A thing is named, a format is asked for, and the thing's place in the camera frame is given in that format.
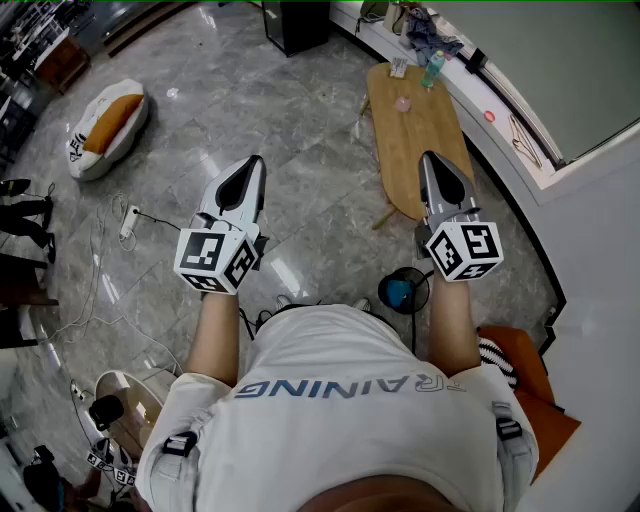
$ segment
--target white cable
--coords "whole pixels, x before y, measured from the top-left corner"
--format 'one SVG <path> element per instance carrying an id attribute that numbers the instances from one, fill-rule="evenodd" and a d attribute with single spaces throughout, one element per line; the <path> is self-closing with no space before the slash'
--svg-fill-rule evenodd
<path id="1" fill-rule="evenodd" d="M 171 356 L 171 358 L 175 361 L 176 365 L 178 366 L 178 368 L 180 368 L 180 371 L 182 372 L 182 366 L 180 365 L 180 363 L 178 362 L 178 360 L 176 359 L 176 357 L 173 355 L 173 353 L 171 352 L 171 350 L 169 350 L 169 348 L 165 345 L 163 345 L 162 343 L 160 343 L 159 341 L 154 340 L 153 338 L 151 338 L 150 336 L 147 336 L 145 333 L 143 333 L 140 329 L 138 329 L 138 327 L 136 327 L 133 323 L 131 323 L 129 321 L 129 319 L 122 315 L 119 318 L 117 318 L 116 320 L 113 320 L 112 322 L 107 322 L 106 320 L 99 318 L 97 316 L 93 316 L 93 309 L 94 309 L 94 305 L 95 305 L 95 297 L 96 294 L 98 292 L 98 283 L 100 280 L 100 271 L 102 269 L 102 241 L 104 239 L 104 233 L 106 230 L 106 218 L 107 218 L 107 213 L 108 210 L 104 212 L 104 215 L 102 215 L 102 218 L 100 218 L 100 206 L 102 206 L 102 203 L 106 200 L 109 199 L 109 196 L 105 196 L 103 197 L 98 204 L 96 205 L 96 210 L 95 210 L 95 220 L 98 221 L 98 229 L 99 229 L 99 233 L 100 233 L 100 240 L 98 242 L 98 250 L 97 250 L 97 255 L 98 255 L 98 263 L 96 264 L 95 258 L 94 258 L 94 252 L 93 252 L 93 244 L 92 244 L 92 237 L 93 237 L 93 226 L 95 224 L 95 222 L 91 222 L 91 229 L 89 230 L 89 252 L 91 254 L 91 279 L 89 282 L 89 290 L 87 292 L 87 296 L 84 300 L 84 303 L 82 304 L 82 309 L 80 310 L 80 314 L 78 315 L 78 317 L 73 320 L 72 322 L 69 322 L 68 324 L 66 324 L 64 327 L 56 330 L 51 336 L 49 336 L 48 338 L 44 339 L 44 340 L 38 340 L 38 341 L 51 341 L 53 340 L 58 334 L 64 332 L 65 330 L 67 330 L 69 327 L 84 327 L 84 330 L 82 332 L 82 335 L 77 338 L 74 341 L 70 341 L 70 340 L 65 340 L 65 343 L 77 343 L 79 341 L 81 341 L 85 334 L 87 333 L 87 327 L 89 325 L 89 322 L 91 322 L 92 320 L 98 320 L 99 322 L 102 322 L 103 324 L 106 325 L 113 325 L 116 322 L 124 319 L 131 327 L 133 327 L 133 329 L 138 332 L 138 334 L 140 334 L 141 336 L 143 336 L 144 338 L 148 339 L 149 341 L 155 343 L 156 345 L 161 346 L 163 349 L 165 349 L 167 351 L 167 353 Z M 114 212 L 114 201 L 116 201 L 116 199 L 118 200 L 118 203 L 116 203 L 119 206 L 119 212 L 118 214 L 116 214 Z M 128 208 L 128 199 L 127 196 L 124 195 L 122 192 L 118 192 L 116 194 L 114 194 L 113 196 L 111 196 L 111 201 L 110 201 L 110 209 L 111 209 L 111 215 L 112 217 L 119 222 L 120 227 L 122 226 L 122 223 L 124 222 L 124 217 L 126 215 L 127 212 L 127 208 Z M 126 250 L 126 251 L 132 251 L 135 248 L 136 245 L 136 239 L 134 238 L 134 245 L 133 247 L 131 247 L 131 249 L 127 249 L 126 247 L 124 247 L 122 245 L 122 240 L 120 239 L 120 234 L 119 234 L 119 230 L 118 230 L 118 241 L 120 242 L 120 246 Z M 91 309 L 89 310 L 89 317 L 84 320 L 84 321 L 80 321 L 82 319 L 82 317 L 85 314 L 85 310 L 87 308 L 87 304 L 89 303 L 89 300 L 91 300 Z"/>

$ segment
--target marble floor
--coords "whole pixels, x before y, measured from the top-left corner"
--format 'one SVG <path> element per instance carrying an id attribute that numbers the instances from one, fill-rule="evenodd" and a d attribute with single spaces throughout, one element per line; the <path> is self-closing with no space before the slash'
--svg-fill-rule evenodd
<path id="1" fill-rule="evenodd" d="M 27 458 L 45 443 L 61 472 L 80 482 L 87 447 L 69 399 L 69 378 L 93 389 L 108 369 L 169 364 L 169 355 L 149 337 L 178 360 L 187 356 L 200 301 L 172 271 L 178 233 L 141 220 L 135 248 L 127 252 L 118 241 L 112 207 L 116 211 L 126 196 L 144 213 L 186 227 L 204 186 L 252 153 L 262 155 L 268 168 L 259 223 L 270 241 L 261 270 L 250 273 L 241 288 L 249 318 L 274 309 L 280 293 L 305 304 L 367 296 L 374 312 L 410 343 L 410 317 L 385 308 L 377 284 L 401 266 L 427 270 L 430 261 L 416 261 L 414 223 L 402 215 L 371 230 L 387 205 L 371 119 L 358 114 L 366 73 L 376 63 L 339 34 L 287 59 L 265 38 L 261 12 L 253 5 L 201 4 L 115 58 L 95 57 L 67 94 L 48 105 L 8 171 L 31 178 L 33 193 L 56 184 L 50 230 L 58 259 L 44 279 L 60 306 L 32 308 L 36 334 L 45 340 L 70 322 L 83 324 L 91 316 L 102 321 L 69 327 L 51 342 L 17 351 L 18 374 L 0 414 L 18 424 L 11 440 L 19 454 Z M 67 132 L 90 99 L 125 77 L 146 87 L 149 122 L 108 175 L 77 183 L 65 162 Z M 541 342 L 541 319 L 556 297 L 514 214 L 477 162 L 473 166 L 478 196 L 498 223 L 505 252 L 502 266 L 472 285 L 474 320 L 520 327 Z M 124 196 L 111 204 L 117 193 Z M 9 237 L 1 251 L 42 259 L 24 238 Z M 418 318 L 423 358 L 428 325 L 424 308 Z M 244 351 L 244 327 L 241 333 Z"/>

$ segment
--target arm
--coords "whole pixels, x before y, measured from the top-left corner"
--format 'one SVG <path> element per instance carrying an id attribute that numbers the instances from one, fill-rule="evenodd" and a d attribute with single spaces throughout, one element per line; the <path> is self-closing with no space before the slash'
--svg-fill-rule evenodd
<path id="1" fill-rule="evenodd" d="M 447 377 L 480 366 L 469 284 L 447 282 L 437 267 L 431 299 L 429 360 Z"/>
<path id="2" fill-rule="evenodd" d="M 186 371 L 235 386 L 238 380 L 238 322 L 237 295 L 206 294 Z"/>

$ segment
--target plastic bottle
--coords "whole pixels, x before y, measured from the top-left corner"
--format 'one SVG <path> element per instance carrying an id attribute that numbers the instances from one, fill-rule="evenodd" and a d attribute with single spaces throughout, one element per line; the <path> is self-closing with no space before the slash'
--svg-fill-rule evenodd
<path id="1" fill-rule="evenodd" d="M 440 74 L 442 66 L 444 66 L 444 53 L 442 53 L 442 50 L 438 50 L 431 56 L 431 59 L 429 59 L 427 69 L 425 70 L 424 76 L 420 81 L 423 87 L 427 87 L 429 89 L 433 87 L 433 84 L 436 81 L 436 77 Z"/>

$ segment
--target wooden coffee table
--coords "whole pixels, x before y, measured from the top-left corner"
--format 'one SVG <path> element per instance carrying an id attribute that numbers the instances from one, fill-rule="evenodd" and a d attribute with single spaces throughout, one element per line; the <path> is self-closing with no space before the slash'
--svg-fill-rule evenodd
<path id="1" fill-rule="evenodd" d="M 429 149 L 451 160 L 474 183 L 462 130 L 442 81 L 436 80 L 431 89 L 426 89 L 420 85 L 422 68 L 409 66 L 402 79 L 389 77 L 389 69 L 387 62 L 369 70 L 368 95 L 361 111 L 363 114 L 367 106 L 371 107 L 382 185 L 393 205 L 373 229 L 396 211 L 414 220 L 425 217 L 418 166 Z M 401 96 L 410 100 L 409 112 L 396 110 L 396 100 Z"/>

